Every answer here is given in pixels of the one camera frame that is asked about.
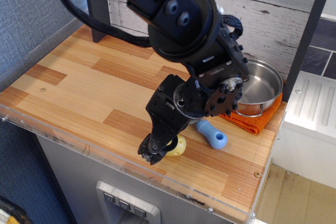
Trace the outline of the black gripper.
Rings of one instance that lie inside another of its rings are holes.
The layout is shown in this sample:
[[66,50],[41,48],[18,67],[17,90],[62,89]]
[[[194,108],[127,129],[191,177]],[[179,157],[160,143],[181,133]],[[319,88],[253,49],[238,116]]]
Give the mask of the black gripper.
[[192,121],[204,117],[203,98],[197,80],[170,74],[146,106],[152,131],[140,144],[138,154],[150,165],[178,151],[178,137]]

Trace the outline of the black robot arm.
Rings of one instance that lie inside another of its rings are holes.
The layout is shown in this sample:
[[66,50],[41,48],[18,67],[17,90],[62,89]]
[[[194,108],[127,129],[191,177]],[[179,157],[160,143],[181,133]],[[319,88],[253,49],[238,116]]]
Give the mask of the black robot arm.
[[247,59],[237,39],[239,19],[223,15],[215,0],[127,0],[127,6],[148,24],[154,51],[188,70],[187,81],[167,76],[146,106],[152,131],[138,153],[154,165],[177,145],[177,135],[192,121],[237,109]]

